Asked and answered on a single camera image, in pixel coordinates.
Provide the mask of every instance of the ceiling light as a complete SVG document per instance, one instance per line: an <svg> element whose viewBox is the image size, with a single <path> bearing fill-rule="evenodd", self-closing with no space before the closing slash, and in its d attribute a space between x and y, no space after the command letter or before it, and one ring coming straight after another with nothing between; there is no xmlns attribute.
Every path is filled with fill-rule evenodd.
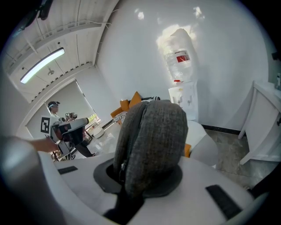
<svg viewBox="0 0 281 225"><path fill-rule="evenodd" d="M45 65L49 62L55 60L57 57L61 56L65 53L64 48L59 48L56 51L53 51L45 58L41 59L38 63L36 63L22 78L21 83L27 83L31 77L33 77L39 70L41 70Z"/></svg>

